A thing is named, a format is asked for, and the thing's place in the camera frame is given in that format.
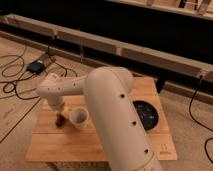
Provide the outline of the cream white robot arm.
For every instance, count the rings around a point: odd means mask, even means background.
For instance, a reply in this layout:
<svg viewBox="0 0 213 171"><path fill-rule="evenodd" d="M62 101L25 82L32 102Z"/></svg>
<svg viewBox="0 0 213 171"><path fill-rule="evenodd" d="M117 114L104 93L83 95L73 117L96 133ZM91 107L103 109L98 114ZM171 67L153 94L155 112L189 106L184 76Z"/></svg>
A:
<svg viewBox="0 0 213 171"><path fill-rule="evenodd" d="M51 73L37 94L54 110L64 108L65 96L84 96L112 171L163 171L132 103L133 82L123 67L99 67L67 80Z"/></svg>

